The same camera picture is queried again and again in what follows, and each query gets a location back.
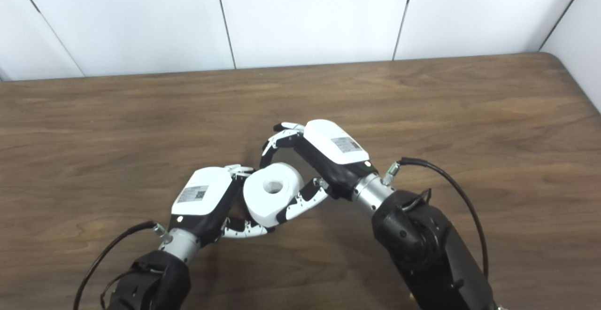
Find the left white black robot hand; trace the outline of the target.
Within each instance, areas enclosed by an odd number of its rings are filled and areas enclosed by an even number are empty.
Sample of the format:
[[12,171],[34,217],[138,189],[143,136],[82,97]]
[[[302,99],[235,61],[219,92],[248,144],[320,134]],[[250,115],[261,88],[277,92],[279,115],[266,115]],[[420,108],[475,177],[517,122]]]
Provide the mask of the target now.
[[244,239],[274,232],[275,227],[265,227],[250,217],[229,216],[252,173],[252,167],[240,164],[195,171],[171,207],[168,229],[191,233],[201,248],[222,237]]

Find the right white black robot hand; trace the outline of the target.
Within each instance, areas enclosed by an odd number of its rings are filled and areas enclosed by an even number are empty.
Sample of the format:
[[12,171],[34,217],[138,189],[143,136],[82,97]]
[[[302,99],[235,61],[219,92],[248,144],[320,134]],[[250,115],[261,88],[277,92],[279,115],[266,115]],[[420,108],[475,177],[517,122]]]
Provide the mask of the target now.
[[262,146],[260,169],[272,163],[281,148],[292,148],[318,173],[285,207],[276,213],[277,225],[284,224],[328,197],[362,205],[370,214],[384,203],[392,189],[382,184],[369,154],[345,130],[330,120],[307,124],[280,123]]

